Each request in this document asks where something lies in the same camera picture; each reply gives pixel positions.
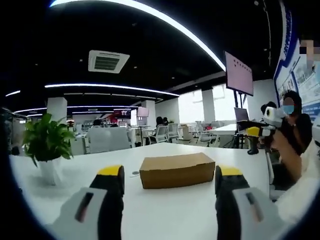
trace white sleeve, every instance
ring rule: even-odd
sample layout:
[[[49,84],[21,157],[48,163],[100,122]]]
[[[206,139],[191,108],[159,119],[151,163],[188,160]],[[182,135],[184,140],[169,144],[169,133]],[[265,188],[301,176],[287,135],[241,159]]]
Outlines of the white sleeve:
[[[306,213],[320,182],[320,160],[318,147],[312,140],[301,154],[301,177],[276,201],[280,217],[289,223],[297,223]]]

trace person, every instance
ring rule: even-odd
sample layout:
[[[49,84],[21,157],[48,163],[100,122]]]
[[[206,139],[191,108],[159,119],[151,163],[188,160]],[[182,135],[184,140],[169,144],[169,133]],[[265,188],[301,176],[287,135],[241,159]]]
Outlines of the person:
[[[162,119],[161,116],[158,116],[158,117],[156,118],[155,122],[156,122],[156,130],[155,130],[155,133],[149,136],[151,142],[149,141],[149,138],[148,138],[148,137],[146,138],[146,140],[145,140],[145,144],[146,144],[146,145],[155,144],[155,143],[157,142],[156,139],[155,139],[155,136],[156,136],[156,134],[157,134],[158,127],[164,126],[164,120]]]
[[[301,161],[293,160],[288,152],[294,151],[297,156],[305,152],[312,140],[312,123],[309,115],[302,113],[302,100],[295,91],[290,90],[284,94],[282,109],[285,118],[273,137],[280,136],[285,141],[279,145],[280,148],[276,141],[273,141],[270,147],[279,152],[281,160],[281,164],[272,165],[274,174],[272,184],[276,190],[286,191],[301,175]]]
[[[168,126],[168,124],[169,124],[168,118],[165,116],[163,118],[163,125]]]
[[[282,162],[296,180],[275,204],[279,216],[285,222],[296,224],[304,216],[319,189],[320,150],[312,139],[305,152],[298,155],[280,130],[275,131],[272,144],[278,149]]]
[[[287,101],[291,101],[293,105],[286,105]],[[302,113],[302,100],[297,92],[287,91],[283,96],[283,103],[286,116],[280,130],[296,153],[301,155],[312,139],[311,119],[308,114]]]

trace person's hand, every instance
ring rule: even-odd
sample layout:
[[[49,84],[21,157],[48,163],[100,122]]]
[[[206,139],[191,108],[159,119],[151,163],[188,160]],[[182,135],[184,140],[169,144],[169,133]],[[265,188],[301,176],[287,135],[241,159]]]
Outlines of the person's hand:
[[[278,129],[275,130],[275,133],[273,134],[272,138],[273,138],[273,141],[271,143],[271,148],[273,149],[279,149],[285,146],[286,144],[289,144],[286,137]]]

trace monitor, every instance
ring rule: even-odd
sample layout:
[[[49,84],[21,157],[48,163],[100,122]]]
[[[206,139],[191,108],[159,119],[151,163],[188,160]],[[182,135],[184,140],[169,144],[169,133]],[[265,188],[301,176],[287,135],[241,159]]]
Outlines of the monitor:
[[[252,70],[242,61],[225,52],[226,87],[242,94],[254,95]]]
[[[147,107],[138,107],[137,117],[149,117],[149,108]]]
[[[249,121],[248,111],[245,108],[234,108],[235,113],[235,121]],[[239,124],[237,124],[238,131],[244,130],[243,127],[241,127]]]
[[[131,119],[131,110],[114,110],[115,119]]]

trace black shirt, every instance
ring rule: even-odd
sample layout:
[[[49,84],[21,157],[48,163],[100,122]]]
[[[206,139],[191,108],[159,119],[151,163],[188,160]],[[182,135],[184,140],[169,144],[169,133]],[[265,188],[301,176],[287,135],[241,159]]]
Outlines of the black shirt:
[[[295,125],[299,132],[301,142],[307,148],[312,139],[312,123],[309,115],[302,113],[296,120]],[[298,155],[301,155],[305,151],[295,137],[294,127],[291,126],[285,118],[283,119],[282,126],[279,130],[286,137],[289,144]]]

